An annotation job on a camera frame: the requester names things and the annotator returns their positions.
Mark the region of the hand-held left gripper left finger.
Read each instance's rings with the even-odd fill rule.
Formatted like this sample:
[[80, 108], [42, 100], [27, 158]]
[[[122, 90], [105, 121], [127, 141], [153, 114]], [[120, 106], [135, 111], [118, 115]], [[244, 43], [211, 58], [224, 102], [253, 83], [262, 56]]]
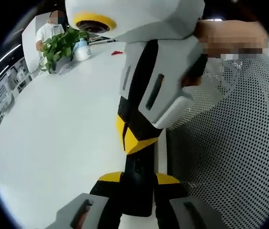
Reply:
[[101, 176], [89, 193], [82, 193], [59, 209], [48, 229], [117, 229], [122, 216], [123, 172]]

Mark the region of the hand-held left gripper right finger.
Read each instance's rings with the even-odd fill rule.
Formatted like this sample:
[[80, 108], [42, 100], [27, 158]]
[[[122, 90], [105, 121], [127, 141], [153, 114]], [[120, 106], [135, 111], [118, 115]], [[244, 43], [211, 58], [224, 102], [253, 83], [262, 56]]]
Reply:
[[173, 176], [156, 174], [155, 215], [160, 229], [224, 229], [222, 217], [210, 205], [190, 196]]

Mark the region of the person's right hand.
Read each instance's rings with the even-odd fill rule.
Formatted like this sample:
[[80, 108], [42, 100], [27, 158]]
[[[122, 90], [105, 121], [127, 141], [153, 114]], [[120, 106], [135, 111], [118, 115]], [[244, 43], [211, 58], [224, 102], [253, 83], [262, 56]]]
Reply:
[[181, 87], [198, 86], [204, 73], [208, 57], [214, 55], [216, 42], [216, 28], [214, 21], [198, 21], [194, 35], [203, 45], [203, 53], [181, 80]]

